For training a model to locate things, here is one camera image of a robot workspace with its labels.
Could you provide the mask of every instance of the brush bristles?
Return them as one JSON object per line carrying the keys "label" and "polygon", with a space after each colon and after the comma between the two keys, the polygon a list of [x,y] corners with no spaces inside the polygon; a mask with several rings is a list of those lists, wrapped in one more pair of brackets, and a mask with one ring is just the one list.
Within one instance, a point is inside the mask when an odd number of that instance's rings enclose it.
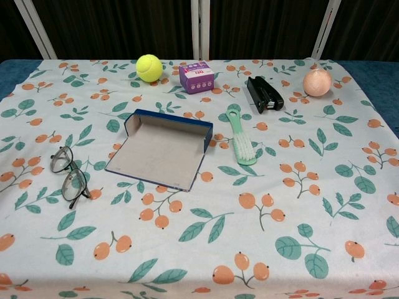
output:
{"label": "brush bristles", "polygon": [[239,159],[249,161],[255,158],[255,151],[254,148],[252,147],[251,140],[249,140],[247,134],[245,133],[235,134],[233,143]]}

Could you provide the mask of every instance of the brush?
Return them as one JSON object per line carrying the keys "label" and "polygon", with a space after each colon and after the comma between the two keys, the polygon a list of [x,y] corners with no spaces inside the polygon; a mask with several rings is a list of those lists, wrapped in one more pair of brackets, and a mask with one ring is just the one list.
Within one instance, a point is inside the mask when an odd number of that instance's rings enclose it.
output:
{"label": "brush", "polygon": [[251,140],[243,131],[239,111],[229,109],[226,111],[226,115],[230,121],[231,127],[233,128],[233,145],[237,163],[247,166],[255,164],[255,151],[252,147]]}

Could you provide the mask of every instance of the yellow tennis ball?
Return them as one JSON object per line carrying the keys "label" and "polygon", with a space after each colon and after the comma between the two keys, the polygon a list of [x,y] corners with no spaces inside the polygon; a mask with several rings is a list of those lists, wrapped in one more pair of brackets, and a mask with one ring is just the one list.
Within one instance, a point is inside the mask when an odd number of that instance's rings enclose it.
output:
{"label": "yellow tennis ball", "polygon": [[137,60],[136,71],[143,81],[154,82],[162,75],[162,63],[154,55],[143,55]]}

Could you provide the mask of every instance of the pink ball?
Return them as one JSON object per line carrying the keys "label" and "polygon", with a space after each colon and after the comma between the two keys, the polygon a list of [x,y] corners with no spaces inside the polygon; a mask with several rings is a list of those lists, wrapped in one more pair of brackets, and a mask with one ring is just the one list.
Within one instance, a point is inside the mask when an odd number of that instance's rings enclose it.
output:
{"label": "pink ball", "polygon": [[304,90],[312,97],[321,97],[330,90],[331,83],[332,77],[328,71],[314,69],[307,73],[304,78]]}

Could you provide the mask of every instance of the glasses frame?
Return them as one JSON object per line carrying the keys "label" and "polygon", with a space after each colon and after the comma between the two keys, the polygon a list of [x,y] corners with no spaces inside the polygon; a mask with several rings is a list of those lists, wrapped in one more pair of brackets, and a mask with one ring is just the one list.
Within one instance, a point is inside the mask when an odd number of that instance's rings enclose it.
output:
{"label": "glasses frame", "polygon": [[[56,158],[56,157],[60,154],[60,152],[65,151],[65,149],[69,150],[70,153],[71,153],[71,155],[72,155],[72,157],[71,157],[71,159],[70,159],[70,162],[68,163],[68,165],[67,165],[64,169],[61,169],[61,170],[58,170],[58,171],[54,171],[54,170],[52,169],[52,163],[53,163],[53,161],[55,161],[54,158]],[[76,163],[74,162],[74,153],[72,152],[72,149],[71,149],[69,146],[60,146],[60,149],[59,149],[55,154],[52,154],[50,158],[51,158],[50,169],[51,169],[51,171],[52,171],[53,173],[60,173],[60,172],[62,172],[62,171],[65,171],[65,170],[70,169],[70,172],[68,173],[67,177],[65,178],[65,181],[64,181],[64,183],[62,184],[62,189],[61,189],[61,191],[62,191],[62,197],[63,197],[66,201],[71,202],[70,205],[69,205],[69,209],[72,210],[72,209],[74,208],[75,203],[77,202],[77,200],[79,199],[79,197],[80,197],[81,195],[83,195],[83,196],[86,197],[86,198],[90,198],[90,192],[89,192],[89,189],[87,188],[87,180],[86,180],[86,177],[85,177],[84,173],[79,169],[79,167],[77,167]],[[77,171],[78,173],[80,173],[81,177],[84,179],[84,186],[83,186],[82,192],[81,192],[80,194],[76,195],[73,199],[66,199],[66,198],[65,198],[65,195],[64,195],[64,186],[65,186],[65,184],[67,183],[67,179],[68,179],[69,175],[70,175],[73,171]]]}

